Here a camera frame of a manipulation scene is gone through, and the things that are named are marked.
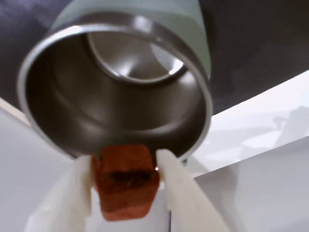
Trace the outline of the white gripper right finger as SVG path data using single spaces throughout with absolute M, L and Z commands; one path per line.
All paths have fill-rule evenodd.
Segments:
M 181 231 L 228 232 L 221 214 L 175 155 L 167 149 L 159 149 L 155 155 L 168 209 Z

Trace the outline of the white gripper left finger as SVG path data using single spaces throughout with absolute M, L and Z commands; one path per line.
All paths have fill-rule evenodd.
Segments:
M 77 158 L 30 215 L 26 232 L 84 232 L 91 216 L 92 161 Z

